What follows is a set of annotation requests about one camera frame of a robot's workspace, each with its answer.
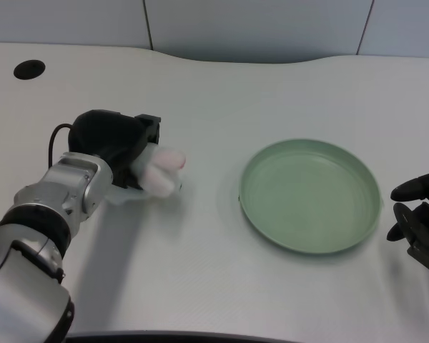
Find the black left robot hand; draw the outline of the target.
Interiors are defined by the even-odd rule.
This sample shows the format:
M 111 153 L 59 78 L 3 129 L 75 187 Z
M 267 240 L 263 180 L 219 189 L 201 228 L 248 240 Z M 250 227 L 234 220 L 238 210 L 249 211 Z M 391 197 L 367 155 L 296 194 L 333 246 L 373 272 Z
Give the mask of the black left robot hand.
M 160 122 L 158 116 L 147 114 L 131 117 L 115 111 L 91 110 L 72 124 L 69 151 L 103 159 L 112 170 L 114 186 L 140 190 L 131 164 L 148 144 L 159 143 Z

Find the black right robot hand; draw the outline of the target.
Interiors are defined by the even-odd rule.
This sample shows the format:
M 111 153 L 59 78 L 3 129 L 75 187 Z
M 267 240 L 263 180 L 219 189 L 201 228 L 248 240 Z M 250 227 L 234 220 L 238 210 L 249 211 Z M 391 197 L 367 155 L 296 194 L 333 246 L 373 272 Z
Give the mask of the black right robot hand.
M 406 239 L 407 253 L 429 269 L 429 174 L 411 179 L 392 190 L 396 223 L 389 242 Z

